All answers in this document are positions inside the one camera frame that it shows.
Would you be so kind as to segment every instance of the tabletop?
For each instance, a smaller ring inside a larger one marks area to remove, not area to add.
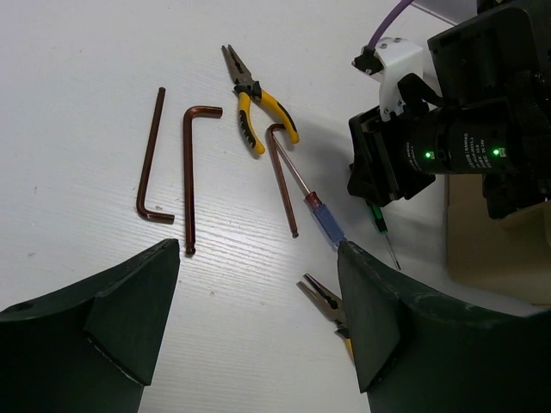
[[[0,307],[81,280],[163,238],[183,246],[183,113],[221,106],[220,120],[194,123],[197,253],[182,254],[140,412],[368,411],[334,325],[295,286],[308,272],[339,291],[337,253],[286,172],[300,233],[291,238],[269,156],[254,158],[239,131],[220,47],[232,44],[293,116],[301,142],[289,156],[347,238],[392,265],[364,202],[350,197],[346,184],[353,155],[348,119],[378,103],[378,83],[350,62],[393,6],[388,0],[6,3]],[[388,34],[425,45],[447,27],[409,8]],[[161,86],[166,98],[147,204],[174,213],[174,225],[144,221],[134,209]],[[251,112],[265,141],[273,120],[258,105]],[[405,274],[469,293],[475,302],[487,299],[445,276],[442,179],[385,214]]]

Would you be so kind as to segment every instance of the hex key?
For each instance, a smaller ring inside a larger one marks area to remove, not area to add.
[[[186,254],[195,253],[195,195],[193,187],[193,146],[191,121],[196,116],[220,118],[222,108],[213,106],[192,106],[183,116],[183,190],[186,223]]]
[[[155,111],[153,112],[152,128],[149,132],[147,140],[147,149],[145,150],[144,167],[141,170],[139,179],[138,196],[136,198],[136,209],[138,214],[150,221],[158,221],[164,224],[173,224],[174,215],[171,213],[160,213],[158,211],[150,211],[145,207],[145,193],[147,192],[147,183],[149,182],[149,174],[152,170],[153,152],[155,152],[155,144],[157,143],[158,127],[161,123],[161,113],[163,112],[165,88],[158,88],[157,102],[155,103]]]
[[[287,221],[289,222],[289,230],[293,234],[293,238],[299,236],[299,230],[296,227],[296,220],[294,219],[293,206],[291,205],[291,199],[289,198],[289,192],[287,191],[287,184],[285,183],[285,176],[283,175],[282,163],[279,161],[277,155],[276,142],[274,141],[274,131],[285,129],[285,126],[281,123],[275,123],[268,128],[268,141],[269,154],[272,158],[272,164],[274,165],[275,178],[279,185],[279,190],[282,193],[283,206],[285,207],[285,213],[287,214]]]

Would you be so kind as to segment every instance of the hand tool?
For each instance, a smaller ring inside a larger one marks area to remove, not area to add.
[[[193,186],[193,146],[191,121],[196,116],[220,118],[222,108],[213,106],[193,106],[183,116],[183,190],[185,199],[186,254],[195,253],[195,196]]]
[[[385,243],[387,244],[388,252],[394,261],[394,266],[396,269],[401,271],[402,267],[398,264],[393,247],[390,245],[390,240],[388,239],[388,227],[384,217],[382,216],[381,209],[377,205],[373,205],[370,202],[366,201],[366,203],[368,204],[369,213],[371,214],[371,219],[375,224],[375,228],[377,228],[377,231],[385,238]]]
[[[277,146],[277,150],[282,155],[283,160],[293,173],[293,176],[297,183],[300,186],[300,189],[305,194],[305,201],[307,204],[312,208],[313,216],[316,217],[318,222],[321,224],[322,228],[324,229],[325,233],[329,237],[329,239],[335,244],[335,246],[338,247],[338,245],[341,243],[341,241],[345,241],[346,238],[344,237],[344,232],[341,230],[340,226],[338,225],[337,221],[329,211],[329,208],[326,204],[324,204],[316,195],[315,192],[311,191],[302,177],[299,174],[299,171],[296,170],[293,163],[291,162],[291,159],[289,159],[288,154],[283,150],[282,145],[278,142],[276,137],[273,137],[275,145]]]
[[[337,331],[335,331],[335,333],[344,339],[350,357],[354,360],[343,301],[310,274],[304,274],[303,277],[312,286],[313,290],[308,288],[303,281],[297,282],[297,287],[308,296],[324,316],[337,325]]]
[[[235,83],[233,90],[235,90],[235,93],[237,93],[239,97],[239,124],[241,125],[241,130],[245,134],[249,146],[254,152],[258,155],[262,155],[265,149],[252,128],[251,98],[259,102],[273,114],[277,115],[277,117],[282,120],[283,125],[285,125],[290,141],[293,144],[298,144],[299,134],[288,111],[271,94],[262,89],[258,81],[253,80],[251,72],[247,69],[247,66],[245,66],[241,58],[235,53],[231,45],[228,45],[228,47],[223,46],[222,53],[224,54],[227,68],[230,71],[230,76]]]
[[[294,220],[293,206],[291,205],[291,199],[289,198],[289,192],[287,191],[287,184],[285,183],[285,176],[283,176],[282,164],[279,162],[279,156],[277,155],[277,146],[274,142],[274,131],[285,129],[285,126],[281,123],[275,123],[268,128],[268,147],[269,154],[272,158],[272,164],[274,165],[275,178],[279,185],[279,190],[282,194],[283,206],[285,207],[285,213],[287,214],[287,221],[289,222],[289,229],[293,234],[293,238],[299,236],[299,230],[296,227],[296,221]]]
[[[158,221],[165,224],[174,223],[174,215],[171,213],[160,213],[159,211],[150,211],[145,207],[145,193],[147,192],[147,183],[149,182],[149,174],[152,170],[153,153],[155,152],[155,144],[157,143],[158,127],[161,123],[161,113],[163,112],[165,88],[158,88],[157,102],[153,111],[152,128],[149,132],[147,140],[147,149],[145,150],[144,166],[141,170],[139,179],[138,195],[136,196],[136,210],[138,214],[151,221]]]

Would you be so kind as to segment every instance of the pliers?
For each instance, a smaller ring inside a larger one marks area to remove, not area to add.
[[[235,93],[237,93],[239,97],[239,125],[252,150],[258,155],[262,155],[266,151],[264,145],[262,145],[252,128],[251,98],[260,102],[261,105],[276,114],[282,120],[285,129],[287,129],[291,142],[293,144],[298,144],[299,134],[288,111],[270,93],[262,89],[258,81],[253,80],[247,66],[245,66],[243,60],[235,53],[231,45],[227,47],[223,46],[222,52],[224,53],[224,59],[230,71],[230,76],[235,83],[233,90],[235,90]]]
[[[310,274],[304,274],[304,279],[312,286],[310,289],[306,283],[299,281],[296,283],[297,287],[302,290],[304,294],[318,307],[318,309],[337,325],[337,331],[335,333],[341,336],[346,344],[346,348],[354,360],[352,353],[352,343],[350,342],[350,333],[348,330],[348,324],[346,323],[346,314],[344,313],[343,301],[331,290],[325,288]]]

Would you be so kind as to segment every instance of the white bracket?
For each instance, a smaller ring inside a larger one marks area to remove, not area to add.
[[[388,122],[390,113],[404,113],[404,102],[398,90],[398,82],[410,73],[423,78],[423,48],[401,38],[383,38],[375,47],[375,56],[383,70],[371,77],[381,84],[379,105],[381,118]]]

